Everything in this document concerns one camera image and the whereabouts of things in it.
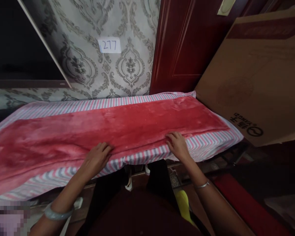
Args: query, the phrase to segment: door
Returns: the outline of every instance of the door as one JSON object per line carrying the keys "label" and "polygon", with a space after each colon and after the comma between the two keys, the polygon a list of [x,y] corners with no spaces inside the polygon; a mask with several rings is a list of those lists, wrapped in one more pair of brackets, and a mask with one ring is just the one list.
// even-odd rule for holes
{"label": "door", "polygon": [[150,94],[193,91],[236,17],[258,14],[268,0],[162,0]]}

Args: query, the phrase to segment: leg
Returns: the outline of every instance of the leg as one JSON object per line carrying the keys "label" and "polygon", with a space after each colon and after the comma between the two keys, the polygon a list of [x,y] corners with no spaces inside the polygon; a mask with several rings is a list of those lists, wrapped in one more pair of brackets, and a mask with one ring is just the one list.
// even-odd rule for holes
{"label": "leg", "polygon": [[147,191],[167,200],[180,214],[175,194],[171,187],[166,161],[159,160],[149,163],[147,166],[151,171],[146,187]]}
{"label": "leg", "polygon": [[128,183],[128,176],[122,168],[112,174],[100,177],[96,181],[91,203],[84,224],[76,235],[87,235],[94,221],[102,213],[111,199]]}

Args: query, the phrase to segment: striped mattress cover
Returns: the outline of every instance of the striped mattress cover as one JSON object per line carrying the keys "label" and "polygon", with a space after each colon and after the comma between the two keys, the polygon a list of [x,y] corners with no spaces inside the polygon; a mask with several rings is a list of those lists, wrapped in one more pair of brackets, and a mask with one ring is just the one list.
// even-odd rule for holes
{"label": "striped mattress cover", "polygon": [[[123,106],[127,104],[143,103],[165,99],[174,99],[181,96],[193,96],[195,92],[165,92],[149,96],[109,98],[85,101],[65,101],[65,102],[33,102],[27,104],[0,123],[0,130],[16,120],[33,119],[72,113],[77,111],[109,108]],[[226,150],[243,139],[242,134],[226,119],[220,117],[230,127],[228,131],[210,132],[196,135],[187,139],[188,149],[192,158],[200,162],[213,157]],[[109,161],[105,168],[96,176],[104,176],[121,169],[124,165],[139,165],[154,162],[160,159],[176,160],[169,151],[167,145],[158,148],[125,156],[117,160]],[[26,201],[39,196],[53,188],[65,186],[70,178],[76,173],[76,167],[63,167],[50,170],[44,174],[37,175],[26,181],[21,186],[0,195],[0,201]]]}

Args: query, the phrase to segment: silver bracelet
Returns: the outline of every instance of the silver bracelet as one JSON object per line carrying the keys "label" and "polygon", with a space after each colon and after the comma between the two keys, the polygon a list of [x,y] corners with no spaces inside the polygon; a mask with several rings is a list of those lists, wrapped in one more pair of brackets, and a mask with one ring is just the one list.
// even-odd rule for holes
{"label": "silver bracelet", "polygon": [[205,186],[210,185],[209,181],[207,181],[204,185],[195,186],[195,188],[204,188]]}
{"label": "silver bracelet", "polygon": [[74,206],[73,206],[71,211],[64,213],[64,214],[60,214],[60,213],[54,212],[51,209],[51,205],[52,205],[52,202],[49,203],[48,206],[46,207],[45,216],[48,219],[54,220],[54,221],[60,221],[60,220],[65,220],[65,219],[69,218],[72,215],[72,212],[74,210]]}

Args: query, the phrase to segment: red fleece blanket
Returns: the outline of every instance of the red fleece blanket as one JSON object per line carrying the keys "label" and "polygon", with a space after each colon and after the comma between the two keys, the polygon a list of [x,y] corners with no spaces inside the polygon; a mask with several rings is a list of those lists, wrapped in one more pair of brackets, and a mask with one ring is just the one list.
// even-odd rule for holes
{"label": "red fleece blanket", "polygon": [[99,142],[114,146],[116,159],[164,145],[171,131],[190,137],[227,129],[190,96],[17,120],[0,131],[0,194],[52,169],[79,167]]}

